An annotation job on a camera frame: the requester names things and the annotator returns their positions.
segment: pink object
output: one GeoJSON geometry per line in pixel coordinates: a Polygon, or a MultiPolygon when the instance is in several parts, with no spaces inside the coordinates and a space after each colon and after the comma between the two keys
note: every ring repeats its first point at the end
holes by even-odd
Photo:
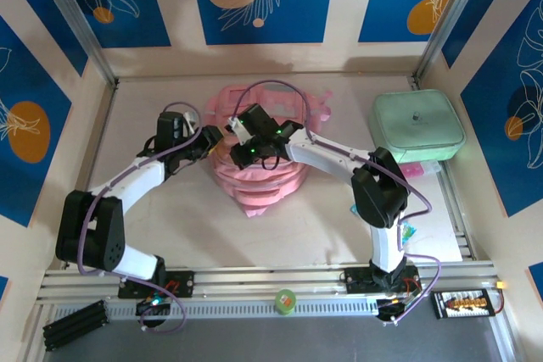
{"type": "MultiPolygon", "coordinates": [[[[239,97],[247,88],[244,85],[227,86],[205,106],[204,123],[224,129],[232,116],[239,97]]],[[[311,106],[309,128],[321,130],[321,123],[330,118],[331,110],[326,101],[332,96],[327,91],[317,98],[306,93],[311,106]]],[[[255,86],[245,95],[239,106],[239,113],[249,105],[258,103],[279,125],[285,120],[304,123],[305,106],[302,98],[289,88],[270,83],[255,86]]],[[[260,163],[240,170],[230,159],[230,148],[238,142],[235,136],[227,135],[210,155],[217,183],[228,195],[236,199],[248,217],[263,214],[266,208],[281,198],[296,191],[304,182],[309,171],[305,164],[292,163],[281,159],[275,170],[264,170],[260,163]]],[[[275,164],[275,158],[266,161],[266,167],[275,164]]]]}
{"type": "Polygon", "coordinates": [[[420,163],[400,164],[400,170],[405,178],[415,178],[421,175],[439,173],[441,165],[435,160],[429,160],[420,163]]]}

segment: cable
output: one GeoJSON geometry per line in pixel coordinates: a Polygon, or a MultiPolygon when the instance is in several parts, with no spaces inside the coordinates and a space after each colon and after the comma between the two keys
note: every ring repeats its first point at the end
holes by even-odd
{"type": "MultiPolygon", "coordinates": [[[[155,160],[161,159],[161,158],[163,158],[164,156],[166,156],[166,155],[168,155],[170,153],[174,153],[177,150],[181,150],[182,148],[185,148],[186,146],[188,146],[189,144],[194,142],[200,136],[200,133],[202,132],[202,126],[201,126],[201,123],[202,123],[201,119],[202,118],[201,118],[201,115],[200,115],[199,111],[192,104],[186,103],[186,102],[169,103],[168,105],[165,106],[163,112],[165,112],[168,108],[170,108],[172,106],[177,106],[177,105],[183,105],[183,106],[189,107],[190,109],[192,109],[195,112],[196,116],[198,117],[198,122],[200,123],[199,128],[196,130],[196,132],[193,134],[193,136],[190,139],[188,139],[186,142],[180,144],[179,146],[169,148],[169,149],[165,150],[164,152],[155,154],[154,156],[152,156],[152,157],[150,157],[148,159],[145,159],[143,162],[141,162],[139,164],[135,164],[132,167],[129,167],[128,169],[123,171],[118,177],[116,177],[114,180],[112,180],[112,182],[110,182],[110,184],[108,186],[104,187],[102,189],[102,191],[100,191],[96,195],[96,197],[91,202],[91,205],[89,206],[87,214],[85,215],[85,219],[83,221],[83,226],[81,227],[81,234],[79,236],[79,244],[78,244],[78,249],[77,249],[77,269],[79,270],[79,272],[82,275],[84,275],[84,276],[96,275],[96,274],[99,274],[99,273],[103,272],[102,270],[97,270],[97,269],[87,271],[83,267],[83,252],[85,250],[85,240],[87,239],[88,225],[89,225],[89,223],[91,221],[92,214],[94,213],[94,210],[96,209],[96,206],[98,205],[98,202],[100,201],[100,199],[102,199],[106,193],[111,191],[111,189],[113,187],[115,187],[122,180],[127,178],[134,171],[137,171],[141,167],[143,167],[143,166],[145,166],[145,165],[147,165],[149,163],[152,163],[155,160]]],[[[178,326],[176,326],[175,328],[172,328],[170,330],[165,330],[165,331],[156,331],[154,328],[148,329],[146,326],[143,326],[144,330],[150,331],[150,332],[153,332],[153,333],[159,333],[159,334],[171,334],[171,333],[180,331],[185,326],[185,322],[187,320],[187,311],[185,310],[185,306],[183,305],[181,300],[179,298],[177,298],[177,296],[175,294],[173,294],[172,292],[170,292],[170,291],[164,289],[163,287],[160,287],[160,286],[158,286],[158,285],[156,285],[156,284],[154,284],[154,283],[152,283],[150,281],[137,279],[136,277],[123,276],[123,275],[120,275],[120,274],[114,273],[114,272],[111,272],[109,274],[111,274],[113,276],[118,276],[121,279],[126,278],[127,280],[133,281],[133,282],[135,282],[137,284],[142,284],[142,285],[150,287],[150,288],[152,288],[152,289],[154,289],[156,291],[162,292],[166,296],[171,298],[173,301],[175,301],[177,303],[177,305],[179,306],[179,308],[181,309],[181,312],[183,314],[183,318],[182,318],[181,323],[178,326]]]]}
{"type": "Polygon", "coordinates": [[[500,300],[501,300],[501,303],[500,303],[500,308],[494,311],[496,314],[499,314],[501,311],[503,311],[503,308],[504,308],[505,305],[506,305],[506,298],[503,297],[503,290],[502,290],[502,289],[498,289],[498,292],[500,293],[500,300]]]}
{"type": "Polygon", "coordinates": [[[280,159],[281,159],[281,158],[280,158],[279,156],[275,156],[275,163],[274,163],[273,167],[271,167],[270,169],[268,169],[268,168],[266,167],[266,161],[265,161],[264,159],[262,159],[262,161],[261,161],[262,168],[263,168],[264,170],[274,171],[274,170],[279,166],[279,160],[280,160],[280,159]]]}
{"type": "MultiPolygon", "coordinates": [[[[383,173],[386,176],[392,178],[398,184],[400,184],[401,186],[406,188],[407,191],[412,192],[418,199],[420,199],[424,203],[424,205],[426,206],[426,209],[402,217],[401,219],[398,220],[399,224],[401,224],[401,223],[403,223],[406,220],[409,220],[411,218],[415,218],[417,216],[429,214],[430,212],[432,212],[432,204],[426,199],[426,197],[424,197],[416,188],[412,187],[406,180],[404,180],[401,177],[397,176],[396,174],[394,174],[390,170],[385,169],[382,165],[374,163],[371,160],[364,159],[363,157],[360,157],[360,156],[358,156],[356,154],[352,154],[351,152],[347,152],[346,150],[343,150],[342,148],[332,146],[332,145],[330,145],[330,144],[328,144],[326,142],[322,142],[322,141],[316,139],[314,137],[313,133],[311,133],[311,131],[309,130],[309,124],[310,124],[310,120],[311,120],[311,106],[309,104],[309,100],[307,99],[307,96],[300,89],[298,89],[296,86],[294,86],[292,84],[289,84],[286,81],[263,80],[263,81],[257,81],[254,84],[251,84],[251,85],[247,86],[245,91],[239,97],[238,103],[236,103],[236,108],[234,109],[232,117],[233,118],[236,117],[236,114],[238,113],[239,105],[241,104],[242,99],[244,98],[244,96],[252,88],[254,88],[255,86],[261,85],[261,84],[268,83],[268,82],[277,83],[277,84],[281,84],[283,86],[287,86],[290,89],[292,89],[293,91],[297,92],[302,97],[302,99],[304,100],[305,109],[306,109],[306,112],[307,112],[307,115],[305,116],[305,120],[304,120],[305,133],[307,134],[307,137],[309,138],[309,140],[312,143],[315,143],[317,146],[322,146],[324,148],[328,148],[328,149],[332,150],[335,153],[342,154],[342,155],[344,155],[345,157],[347,157],[349,159],[356,160],[356,161],[358,161],[360,163],[367,164],[367,165],[373,167],[374,169],[377,169],[381,173],[383,173]]],[[[401,246],[401,231],[400,231],[400,229],[401,228],[398,228],[398,250],[402,251],[403,248],[401,246]]],[[[405,256],[407,258],[410,258],[410,259],[428,259],[428,260],[432,260],[432,261],[434,261],[436,263],[438,270],[437,270],[437,272],[435,274],[434,279],[432,279],[430,284],[428,284],[428,286],[419,294],[419,296],[414,301],[414,303],[411,305],[411,307],[409,307],[409,309],[407,309],[407,311],[405,311],[402,315],[400,315],[394,321],[391,321],[391,322],[385,323],[385,324],[397,324],[403,318],[405,318],[406,315],[408,315],[415,308],[415,306],[417,304],[419,304],[422,301],[422,299],[428,295],[429,291],[435,286],[435,283],[437,282],[437,280],[439,279],[439,276],[441,275],[441,262],[439,261],[439,259],[435,258],[434,256],[427,256],[427,255],[422,255],[422,254],[410,254],[410,253],[405,253],[405,256]]]]}
{"type": "Polygon", "coordinates": [[[418,289],[422,289],[420,283],[416,281],[415,279],[411,279],[411,277],[406,277],[404,281],[412,281],[415,284],[415,286],[417,286],[418,289]]]}
{"type": "Polygon", "coordinates": [[[409,281],[407,279],[404,279],[404,283],[406,284],[406,290],[407,290],[406,296],[409,296],[409,294],[411,293],[409,281]]]}

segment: small green roll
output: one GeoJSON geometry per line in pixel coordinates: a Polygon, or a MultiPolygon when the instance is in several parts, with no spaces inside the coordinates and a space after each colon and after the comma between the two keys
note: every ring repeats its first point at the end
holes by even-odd
{"type": "Polygon", "coordinates": [[[289,315],[296,306],[296,294],[284,288],[275,296],[275,307],[280,315],[289,315]]]}

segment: green container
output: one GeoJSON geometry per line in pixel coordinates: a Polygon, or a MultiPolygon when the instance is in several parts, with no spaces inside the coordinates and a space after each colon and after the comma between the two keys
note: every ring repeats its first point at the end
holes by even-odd
{"type": "Polygon", "coordinates": [[[375,146],[388,149],[398,163],[448,160],[466,142],[451,102],[437,89],[376,97],[369,127],[375,146]]]}
{"type": "Polygon", "coordinates": [[[284,288],[275,296],[275,307],[280,315],[289,315],[296,307],[296,294],[284,288]]]}

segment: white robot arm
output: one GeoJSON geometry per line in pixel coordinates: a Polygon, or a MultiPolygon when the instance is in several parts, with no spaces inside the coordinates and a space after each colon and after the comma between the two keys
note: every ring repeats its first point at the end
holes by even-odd
{"type": "MultiPolygon", "coordinates": [[[[138,171],[126,177],[120,173],[103,186],[90,192],[73,191],[66,198],[56,248],[59,259],[76,261],[77,252],[81,249],[78,246],[81,225],[90,203],[104,187],[110,187],[92,214],[97,225],[96,229],[87,233],[83,264],[151,281],[160,286],[164,284],[164,260],[125,243],[124,214],[147,192],[175,174],[181,162],[189,163],[207,157],[222,139],[218,129],[206,126],[202,136],[186,148],[166,155],[161,160],[149,162],[149,157],[157,152],[165,151],[188,138],[176,131],[175,121],[171,117],[163,117],[168,114],[173,113],[166,112],[159,118],[154,150],[150,151],[146,143],[146,148],[132,163],[132,166],[138,167],[138,171]]],[[[370,268],[372,284],[375,286],[372,292],[389,291],[406,267],[406,258],[398,247],[397,237],[400,228],[398,219],[406,208],[408,192],[384,174],[361,166],[339,151],[350,152],[352,158],[357,156],[374,160],[378,165],[402,176],[390,153],[384,149],[369,153],[348,148],[312,134],[302,125],[290,121],[279,126],[257,104],[232,120],[229,130],[240,141],[231,151],[232,160],[240,169],[260,159],[277,156],[311,165],[352,185],[358,212],[371,228],[373,252],[370,268]]]]}

